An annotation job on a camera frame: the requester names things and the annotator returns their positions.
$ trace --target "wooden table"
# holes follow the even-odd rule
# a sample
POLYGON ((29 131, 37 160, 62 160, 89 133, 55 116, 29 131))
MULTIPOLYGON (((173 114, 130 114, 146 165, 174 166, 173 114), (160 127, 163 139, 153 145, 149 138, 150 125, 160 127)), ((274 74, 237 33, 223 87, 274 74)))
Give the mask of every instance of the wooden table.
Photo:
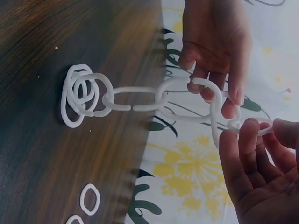
MULTIPOLYGON (((62 85, 71 65, 85 63, 114 87, 157 87, 165 72, 160 0, 1 0, 0 7, 0 223, 58 224, 73 214, 85 224, 123 223, 152 113, 111 112, 71 129, 60 115, 62 85), (79 206, 88 183, 101 194, 91 217, 79 206)), ((116 95, 119 104, 152 100, 116 95)), ((88 191, 90 210, 94 201, 88 191)))

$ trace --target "fingernail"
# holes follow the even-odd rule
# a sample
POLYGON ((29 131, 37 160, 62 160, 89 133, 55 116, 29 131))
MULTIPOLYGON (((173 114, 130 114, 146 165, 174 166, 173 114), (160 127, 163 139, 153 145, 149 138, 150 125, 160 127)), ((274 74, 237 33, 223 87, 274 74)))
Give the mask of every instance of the fingernail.
POLYGON ((212 102, 211 100, 207 100, 207 99, 204 99, 204 101, 208 104, 210 104, 212 102))
POLYGON ((238 89, 236 100, 239 106, 242 106, 244 104, 244 87, 238 89))

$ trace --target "white plastic chain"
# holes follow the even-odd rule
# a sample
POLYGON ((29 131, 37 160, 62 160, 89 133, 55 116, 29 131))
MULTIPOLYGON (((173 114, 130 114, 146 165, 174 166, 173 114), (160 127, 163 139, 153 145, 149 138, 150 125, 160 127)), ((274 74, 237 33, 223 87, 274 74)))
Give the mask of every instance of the white plastic chain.
MULTIPOLYGON (((189 83, 191 80, 188 77, 172 77, 165 80, 157 89, 150 87, 120 87, 114 89, 109 79, 100 73, 93 73, 92 70, 86 64, 73 65, 67 72, 67 76, 64 81, 62 97, 61 97, 61 115, 68 127, 76 128, 82 122, 85 116, 87 117, 105 117, 112 110, 115 111, 130 111, 130 105, 119 105, 114 103, 115 94, 122 92, 148 92, 155 94, 155 103, 151 105, 134 105, 133 110, 139 112, 148 112, 148 111, 160 111, 165 117, 171 120, 186 121, 192 123, 203 123, 211 120, 211 129, 212 137, 214 144, 219 148, 219 136, 217 132, 217 123, 216 118, 220 114, 222 107, 222 97, 229 97, 227 91, 221 91, 216 84, 213 82, 202 79, 194 78, 192 81, 198 85, 204 85, 210 88, 215 96, 210 104, 210 113, 203 117, 188 117, 182 115, 176 115, 169 113, 164 105, 167 103, 167 96, 165 90, 170 85, 175 83, 189 83), (100 91, 95 79, 101 80, 107 88, 107 93, 104 94, 102 102, 105 106, 105 109, 102 111, 95 111, 95 107, 98 104, 100 97, 100 91), (91 90, 87 92, 87 81, 91 84, 91 90), (82 88, 82 97, 79 97, 79 88, 82 88), (76 121, 71 121, 66 113, 66 101, 71 106, 71 108, 79 115, 79 118, 76 121), (86 109, 86 103, 92 101, 92 105, 86 109)), ((235 105, 236 109, 236 118, 228 122, 228 129, 232 130, 236 134, 239 133, 241 125, 244 120, 241 118, 240 107, 235 105)), ((256 118, 259 122, 267 122, 272 125, 272 121, 269 119, 256 118)), ((258 136, 265 135, 272 131, 272 127, 258 131, 258 136)))

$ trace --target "yellow flower print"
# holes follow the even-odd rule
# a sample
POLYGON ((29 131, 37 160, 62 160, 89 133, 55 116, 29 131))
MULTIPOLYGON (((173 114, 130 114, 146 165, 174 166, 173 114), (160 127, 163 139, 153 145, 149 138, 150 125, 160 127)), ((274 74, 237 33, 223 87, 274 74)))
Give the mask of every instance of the yellow flower print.
POLYGON ((188 210, 187 215, 190 215, 192 210, 194 210, 194 211, 196 211, 196 215, 199 218, 200 217, 199 210, 200 210, 201 204, 202 204, 202 201, 200 199, 196 199, 194 197, 187 197, 187 198, 185 198, 185 200, 182 203, 183 207, 178 210, 179 211, 188 210))
POLYGON ((173 176, 165 179, 166 185, 163 188, 163 194, 173 195, 173 190, 176 190, 179 197, 184 197, 192 193, 192 189, 199 189, 196 182, 189 178, 173 176))
POLYGON ((273 48, 270 48, 270 47, 263 47, 263 54, 264 55, 270 55, 273 51, 273 48))
POLYGON ((173 25, 172 25, 172 30, 174 32, 177 33, 182 33, 183 32, 183 10, 180 8, 169 8, 169 7, 163 7, 163 10, 171 10, 171 11, 175 11, 175 12, 180 12, 179 14, 179 18, 178 21, 176 21, 173 25))
POLYGON ((224 206, 231 205, 224 184, 220 159, 216 148, 211 146, 208 136, 201 135, 191 148, 188 142, 176 142, 173 149, 148 143, 148 146, 165 152, 165 162, 154 167, 154 174, 164 178, 162 193, 183 197, 180 210, 187 210, 188 215, 195 211, 206 210, 213 220, 221 217, 224 206), (194 198, 195 192, 203 192, 199 200, 194 198))
POLYGON ((206 200, 205 205, 208 209, 208 213, 212 215, 212 220, 217 221, 221 215, 221 212, 217 209, 220 205, 219 201, 216 199, 206 200))
POLYGON ((210 138, 207 136, 199 136, 195 141, 195 143, 198 144, 198 146, 209 146, 210 145, 210 138))
POLYGON ((275 76, 275 81, 276 81, 276 84, 277 84, 277 85, 281 84, 281 80, 282 80, 281 77, 279 77, 279 76, 275 76))
POLYGON ((175 148, 179 149, 184 155, 193 153, 194 151, 188 146, 187 142, 177 142, 175 148))
POLYGON ((174 175, 174 167, 170 164, 157 164, 154 168, 153 173, 159 177, 167 177, 170 175, 174 175))
POLYGON ((180 173, 181 176, 190 177, 190 175, 195 171, 195 167, 190 163, 181 163, 178 164, 177 172, 180 173))
POLYGON ((180 161, 182 159, 182 156, 180 153, 177 152, 168 152, 165 155, 165 162, 167 163, 177 163, 178 161, 180 161))

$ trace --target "finger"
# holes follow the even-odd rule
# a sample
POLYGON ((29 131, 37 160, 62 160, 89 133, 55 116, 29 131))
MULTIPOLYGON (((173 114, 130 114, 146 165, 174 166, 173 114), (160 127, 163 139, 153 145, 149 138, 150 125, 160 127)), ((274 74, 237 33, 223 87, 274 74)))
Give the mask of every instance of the finger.
POLYGON ((221 109, 221 113, 226 119, 232 119, 235 116, 235 105, 230 99, 227 98, 225 100, 221 109))
MULTIPOLYGON (((279 127, 277 126, 277 122, 274 122, 273 129, 277 134, 282 136, 282 133, 279 133, 277 130, 279 127)), ((263 141, 268 150, 270 156, 273 159, 274 164, 280 170, 281 173, 286 174, 291 169, 296 167, 296 156, 292 153, 288 148, 284 147, 277 140, 274 133, 269 133, 263 136, 263 141)))
POLYGON ((239 32, 232 40, 231 64, 228 76, 228 92, 236 105, 244 103, 244 89, 252 50, 249 32, 239 32))
POLYGON ((259 188, 266 184, 266 181, 257 170, 256 144, 258 130, 258 121, 247 119, 240 129, 239 136, 240 160, 253 188, 259 188))
MULTIPOLYGON (((263 130, 269 126, 268 123, 261 123, 260 129, 263 130)), ((282 176, 279 169, 270 163, 263 141, 259 141, 256 146, 256 163, 258 172, 263 176, 267 183, 282 176)))
MULTIPOLYGON (((210 72, 209 80, 215 83, 220 90, 223 90, 225 84, 226 74, 219 72, 210 72)), ((214 92, 210 88, 204 88, 200 92, 204 100, 212 100, 214 92)))
POLYGON ((220 135, 219 156, 229 196, 236 206, 253 187, 240 161, 237 136, 230 130, 220 135))
POLYGON ((299 122, 275 119, 273 132, 277 140, 287 148, 299 149, 299 122))
POLYGON ((203 85, 197 85, 193 83, 194 78, 207 78, 209 75, 209 71, 202 68, 198 63, 196 63, 193 74, 190 76, 191 82, 187 84, 188 90, 191 93, 199 94, 201 90, 204 88, 203 85))
POLYGON ((192 43, 184 42, 181 55, 178 60, 179 66, 184 70, 190 70, 195 61, 199 58, 196 46, 192 43))

